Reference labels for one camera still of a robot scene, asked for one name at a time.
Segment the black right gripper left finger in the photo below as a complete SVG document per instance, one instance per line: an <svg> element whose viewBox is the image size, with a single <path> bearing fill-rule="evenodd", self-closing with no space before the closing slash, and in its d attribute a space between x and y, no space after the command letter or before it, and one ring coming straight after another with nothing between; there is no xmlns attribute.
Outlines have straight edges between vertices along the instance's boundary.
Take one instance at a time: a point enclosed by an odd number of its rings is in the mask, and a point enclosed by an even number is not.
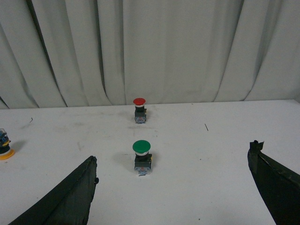
<svg viewBox="0 0 300 225"><path fill-rule="evenodd" d="M90 156L10 224L86 225L97 184L97 158Z"/></svg>

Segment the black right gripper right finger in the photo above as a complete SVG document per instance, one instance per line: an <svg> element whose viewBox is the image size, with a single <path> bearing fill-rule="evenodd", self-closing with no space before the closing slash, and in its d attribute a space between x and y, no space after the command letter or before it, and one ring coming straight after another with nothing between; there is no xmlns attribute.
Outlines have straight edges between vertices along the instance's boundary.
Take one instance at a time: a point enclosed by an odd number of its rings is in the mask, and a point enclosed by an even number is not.
<svg viewBox="0 0 300 225"><path fill-rule="evenodd" d="M277 225L300 223L300 175L262 153L263 142L249 144L248 167Z"/></svg>

